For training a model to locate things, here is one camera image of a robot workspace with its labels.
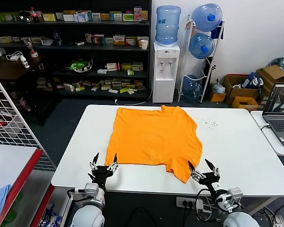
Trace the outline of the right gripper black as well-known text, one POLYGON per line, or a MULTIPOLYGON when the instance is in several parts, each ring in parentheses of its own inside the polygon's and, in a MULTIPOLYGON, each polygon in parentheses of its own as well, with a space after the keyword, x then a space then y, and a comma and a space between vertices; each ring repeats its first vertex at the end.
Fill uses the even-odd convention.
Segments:
POLYGON ((208 167, 212 172, 208 173, 200 173, 195 170, 193 164, 188 161, 189 169, 191 171, 191 177, 196 181, 199 182, 200 185, 205 185, 210 191, 218 191, 221 190, 222 187, 219 183, 220 180, 220 173, 219 168, 215 167, 212 162, 208 159, 205 159, 208 167))

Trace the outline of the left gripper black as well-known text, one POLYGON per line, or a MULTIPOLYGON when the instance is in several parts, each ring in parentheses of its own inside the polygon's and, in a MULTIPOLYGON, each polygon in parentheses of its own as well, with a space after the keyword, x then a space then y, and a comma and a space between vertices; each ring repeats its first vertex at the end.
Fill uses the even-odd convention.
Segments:
POLYGON ((92 183, 97 183, 99 188, 106 189, 107 178, 111 177, 118 168, 117 154, 115 153, 113 163, 110 166, 96 166, 98 156, 99 153, 90 161, 91 173, 88 173, 88 176, 92 183))

